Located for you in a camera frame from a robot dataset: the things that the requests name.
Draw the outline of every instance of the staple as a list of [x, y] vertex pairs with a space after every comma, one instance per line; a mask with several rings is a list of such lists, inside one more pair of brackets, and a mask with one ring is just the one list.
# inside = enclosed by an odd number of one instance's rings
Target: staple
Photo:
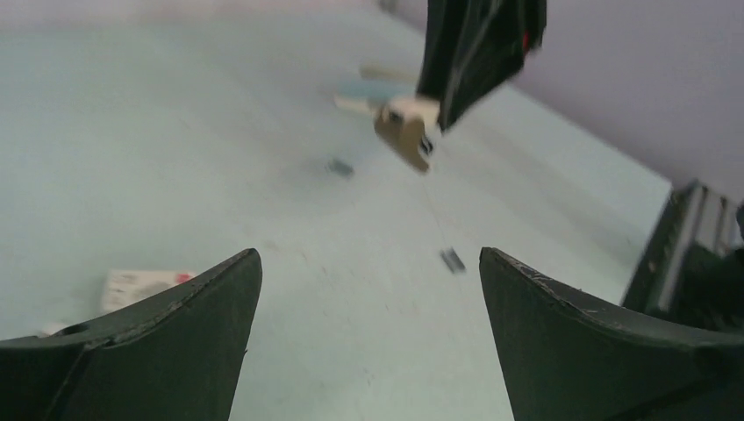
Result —
[[449, 271], [453, 274], [465, 272], [465, 264], [462, 263], [462, 259], [460, 259], [460, 256], [457, 255], [453, 248], [441, 251], [440, 256], [449, 268]]
[[328, 170], [336, 175], [340, 175], [344, 178], [351, 178], [354, 176], [354, 167], [346, 164], [346, 162], [333, 158], [328, 163]]

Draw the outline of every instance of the light blue table surface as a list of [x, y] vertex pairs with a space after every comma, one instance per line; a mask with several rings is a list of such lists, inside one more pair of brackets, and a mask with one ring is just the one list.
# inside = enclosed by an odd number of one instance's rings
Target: light blue table surface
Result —
[[0, 34], [0, 338], [255, 247], [232, 419], [512, 419], [480, 247], [618, 302], [670, 186], [509, 86], [414, 174], [330, 93], [423, 45], [366, 10]]

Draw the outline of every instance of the gray wall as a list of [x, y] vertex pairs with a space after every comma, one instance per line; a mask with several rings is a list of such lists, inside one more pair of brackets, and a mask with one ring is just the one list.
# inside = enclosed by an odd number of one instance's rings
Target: gray wall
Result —
[[[744, 197], [744, 0], [547, 0], [518, 86], [671, 178]], [[397, 13], [426, 26], [426, 0]]]

